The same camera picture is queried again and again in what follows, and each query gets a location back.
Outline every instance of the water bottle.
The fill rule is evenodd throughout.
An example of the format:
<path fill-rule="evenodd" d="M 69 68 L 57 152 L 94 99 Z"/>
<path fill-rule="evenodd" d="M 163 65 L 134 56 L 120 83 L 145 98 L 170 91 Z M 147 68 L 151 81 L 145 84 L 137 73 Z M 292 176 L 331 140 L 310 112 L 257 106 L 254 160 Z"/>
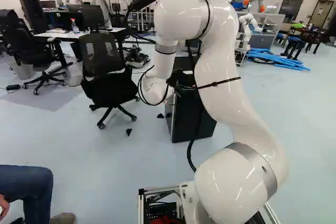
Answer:
<path fill-rule="evenodd" d="M 71 27 L 72 27 L 73 33 L 78 34 L 79 33 L 79 28 L 78 28 L 78 26 L 76 26 L 75 20 L 76 20 L 75 18 L 71 18 L 71 21 L 72 21 Z"/>

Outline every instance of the black stool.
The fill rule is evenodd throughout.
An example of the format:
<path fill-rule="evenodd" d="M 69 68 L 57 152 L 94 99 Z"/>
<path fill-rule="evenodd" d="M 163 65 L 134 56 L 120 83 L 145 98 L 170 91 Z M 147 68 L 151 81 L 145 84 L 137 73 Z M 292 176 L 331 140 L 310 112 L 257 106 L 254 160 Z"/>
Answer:
<path fill-rule="evenodd" d="M 303 49 L 303 47 L 305 46 L 305 42 L 302 41 L 300 38 L 298 37 L 288 37 L 288 45 L 286 47 L 285 52 L 281 53 L 281 56 L 286 56 L 288 59 L 292 58 L 292 55 L 295 51 L 295 49 L 298 49 L 295 57 L 293 58 L 294 60 L 298 59 L 299 54 L 301 53 L 301 50 Z"/>

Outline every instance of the sneaker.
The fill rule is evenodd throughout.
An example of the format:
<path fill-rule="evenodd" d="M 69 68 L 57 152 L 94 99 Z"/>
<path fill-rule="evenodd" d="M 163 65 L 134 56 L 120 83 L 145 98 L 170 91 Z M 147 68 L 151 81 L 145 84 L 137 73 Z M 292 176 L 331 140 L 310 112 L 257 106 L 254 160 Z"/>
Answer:
<path fill-rule="evenodd" d="M 73 224 L 76 216 L 69 212 L 63 212 L 50 219 L 50 224 Z"/>

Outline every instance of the office chair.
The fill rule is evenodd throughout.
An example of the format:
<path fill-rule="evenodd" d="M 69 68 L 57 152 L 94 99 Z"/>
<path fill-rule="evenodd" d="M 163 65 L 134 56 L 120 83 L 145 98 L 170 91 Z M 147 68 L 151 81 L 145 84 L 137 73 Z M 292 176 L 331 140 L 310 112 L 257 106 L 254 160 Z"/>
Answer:
<path fill-rule="evenodd" d="M 46 73 L 51 63 L 59 60 L 61 50 L 56 56 L 56 43 L 59 41 L 50 38 L 46 42 L 39 41 L 30 33 L 26 24 L 19 19 L 14 10 L 0 11 L 0 32 L 3 34 L 6 48 L 10 51 L 18 65 L 21 63 L 33 65 L 33 70 L 42 72 L 42 75 L 32 81 L 24 82 L 23 88 L 27 89 L 29 84 L 39 82 L 34 89 L 34 95 L 39 95 L 38 90 L 45 82 L 56 81 L 65 86 L 64 80 L 55 78 L 56 76 L 66 76 L 66 72 Z"/>
<path fill-rule="evenodd" d="M 125 110 L 121 104 L 136 100 L 138 87 L 132 81 L 132 69 L 119 55 L 113 34 L 91 33 L 79 38 L 83 56 L 83 80 L 81 86 L 94 104 L 89 108 L 94 111 L 108 108 L 97 123 L 101 130 L 104 120 L 114 108 L 128 115 L 133 121 L 136 115 Z"/>

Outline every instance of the red component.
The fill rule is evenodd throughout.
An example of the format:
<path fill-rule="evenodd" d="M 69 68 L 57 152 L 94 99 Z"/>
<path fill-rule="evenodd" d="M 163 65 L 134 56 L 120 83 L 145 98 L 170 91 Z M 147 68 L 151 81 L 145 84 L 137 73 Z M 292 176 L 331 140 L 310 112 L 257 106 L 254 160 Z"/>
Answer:
<path fill-rule="evenodd" d="M 150 224 L 173 224 L 173 223 L 182 224 L 183 222 L 179 219 L 169 219 L 167 215 L 151 220 L 150 222 Z"/>

